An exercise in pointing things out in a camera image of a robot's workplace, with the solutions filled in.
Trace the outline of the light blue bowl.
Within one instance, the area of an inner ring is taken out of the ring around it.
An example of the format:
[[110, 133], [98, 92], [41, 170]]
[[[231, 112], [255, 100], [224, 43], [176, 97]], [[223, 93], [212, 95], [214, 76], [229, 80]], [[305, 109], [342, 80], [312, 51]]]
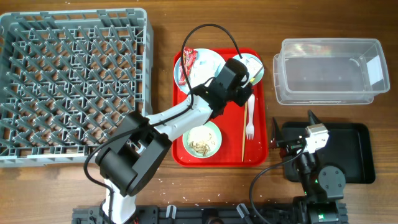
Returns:
[[235, 55], [233, 58], [242, 62], [249, 73], [249, 78], [244, 77], [244, 84], [246, 86], [248, 83], [255, 85], [259, 83], [264, 75], [264, 66], [259, 58], [253, 54], [241, 53], [242, 58], [239, 55]]

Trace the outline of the red snack wrapper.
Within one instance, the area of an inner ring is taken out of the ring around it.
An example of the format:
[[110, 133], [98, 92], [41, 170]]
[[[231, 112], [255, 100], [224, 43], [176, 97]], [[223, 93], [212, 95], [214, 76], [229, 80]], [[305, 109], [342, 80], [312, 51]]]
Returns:
[[183, 65], [179, 65], [180, 69], [180, 80], [178, 81], [179, 85], [185, 85], [186, 84], [186, 79], [190, 76], [191, 69], [193, 67], [193, 64], [195, 63], [197, 59], [198, 51], [195, 49], [191, 49], [188, 47], [185, 47], [183, 49]]

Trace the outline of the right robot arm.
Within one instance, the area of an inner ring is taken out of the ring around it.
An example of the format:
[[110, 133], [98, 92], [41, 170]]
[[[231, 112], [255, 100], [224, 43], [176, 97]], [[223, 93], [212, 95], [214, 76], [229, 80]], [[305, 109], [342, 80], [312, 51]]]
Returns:
[[271, 148], [280, 150], [282, 164], [295, 166], [304, 195], [294, 197], [290, 209], [291, 223], [343, 223], [338, 201], [344, 197], [346, 178], [336, 166], [321, 165], [317, 151], [330, 137], [325, 125], [308, 111], [305, 134], [286, 140], [276, 119], [272, 120]]

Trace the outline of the green bowl with food scraps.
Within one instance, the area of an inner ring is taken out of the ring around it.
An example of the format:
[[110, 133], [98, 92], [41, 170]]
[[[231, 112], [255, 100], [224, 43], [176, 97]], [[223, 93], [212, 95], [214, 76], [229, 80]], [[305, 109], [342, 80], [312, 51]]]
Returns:
[[221, 148], [223, 141], [221, 131], [211, 121], [202, 126], [190, 129], [182, 136], [185, 150], [193, 157], [207, 159], [214, 156]]

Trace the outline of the white napkin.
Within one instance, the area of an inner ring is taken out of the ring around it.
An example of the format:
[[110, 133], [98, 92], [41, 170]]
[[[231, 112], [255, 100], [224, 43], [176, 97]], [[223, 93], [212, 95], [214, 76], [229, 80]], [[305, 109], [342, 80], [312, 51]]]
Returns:
[[213, 60], [197, 60], [191, 69], [190, 85], [192, 88], [205, 83], [209, 78], [215, 77], [215, 74], [221, 65], [221, 62]]

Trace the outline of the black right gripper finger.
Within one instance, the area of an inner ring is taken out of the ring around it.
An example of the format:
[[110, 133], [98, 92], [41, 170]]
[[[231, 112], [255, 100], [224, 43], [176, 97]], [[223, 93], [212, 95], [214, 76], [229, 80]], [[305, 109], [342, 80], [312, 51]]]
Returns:
[[272, 133], [271, 133], [271, 141], [269, 144], [270, 149], [280, 148], [282, 144], [282, 133], [279, 129], [276, 119], [272, 118]]
[[308, 110], [308, 122], [311, 126], [321, 123], [312, 110]]

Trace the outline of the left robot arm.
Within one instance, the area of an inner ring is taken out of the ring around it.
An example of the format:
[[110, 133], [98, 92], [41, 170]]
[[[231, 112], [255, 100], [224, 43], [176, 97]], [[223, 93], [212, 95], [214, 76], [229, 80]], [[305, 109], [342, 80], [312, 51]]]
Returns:
[[178, 105], [144, 117], [129, 113], [111, 139], [100, 145], [95, 162], [108, 196], [108, 223], [125, 223], [136, 211], [136, 195], [149, 183], [174, 140], [223, 114], [226, 105], [243, 106], [253, 93], [249, 72], [230, 58], [209, 84], [200, 84]]

